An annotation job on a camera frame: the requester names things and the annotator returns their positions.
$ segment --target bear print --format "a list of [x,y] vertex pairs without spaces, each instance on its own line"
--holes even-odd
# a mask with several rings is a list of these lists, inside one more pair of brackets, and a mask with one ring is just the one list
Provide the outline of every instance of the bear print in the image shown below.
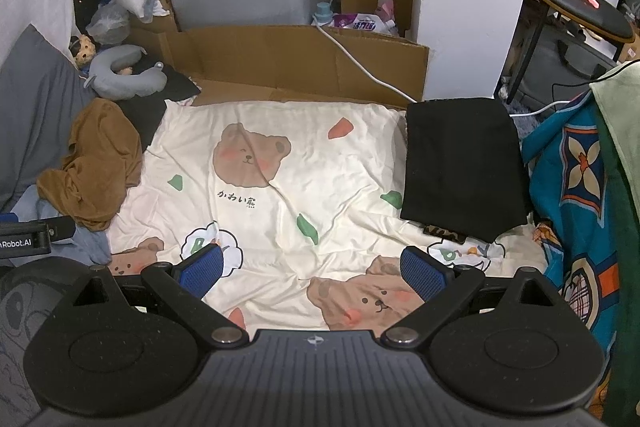
[[225,127],[213,151],[213,169],[218,178],[234,187],[268,187],[290,152],[286,136],[265,136],[232,123]]
[[113,275],[137,275],[142,269],[158,261],[158,252],[164,250],[164,241],[149,237],[136,248],[129,248],[111,256],[108,264]]
[[424,301],[400,275],[400,259],[377,256],[346,281],[313,277],[306,289],[330,330],[372,330],[376,337]]

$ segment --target gray pillow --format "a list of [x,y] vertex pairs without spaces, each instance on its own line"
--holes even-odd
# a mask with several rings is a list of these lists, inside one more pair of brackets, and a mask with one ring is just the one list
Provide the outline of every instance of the gray pillow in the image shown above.
[[71,62],[27,26],[0,69],[0,213],[60,167],[71,124],[94,98]]

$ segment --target dark green fabric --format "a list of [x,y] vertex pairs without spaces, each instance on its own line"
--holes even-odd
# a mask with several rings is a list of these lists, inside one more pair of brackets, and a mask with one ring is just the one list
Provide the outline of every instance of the dark green fabric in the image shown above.
[[609,129],[599,110],[595,114],[620,274],[618,331],[602,420],[609,427],[640,427],[636,414],[640,401],[640,225]]

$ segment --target ribbed gray surface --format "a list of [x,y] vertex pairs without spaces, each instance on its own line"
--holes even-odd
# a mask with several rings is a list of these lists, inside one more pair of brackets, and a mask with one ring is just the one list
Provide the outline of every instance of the ribbed gray surface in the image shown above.
[[601,426],[583,410],[516,421],[450,397],[418,355],[376,344],[365,331],[262,331],[251,346],[219,351],[181,396],[126,419],[73,419],[45,411],[31,427]]

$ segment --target bed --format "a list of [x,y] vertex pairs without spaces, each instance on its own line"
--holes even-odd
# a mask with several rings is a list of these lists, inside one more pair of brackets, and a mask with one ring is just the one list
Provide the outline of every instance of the bed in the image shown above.
[[451,266],[511,277],[546,258],[518,227],[459,245],[399,219],[404,112],[376,104],[229,102],[167,110],[107,231],[114,275],[222,247],[204,301],[246,328],[383,330],[422,300],[399,256],[416,245]]

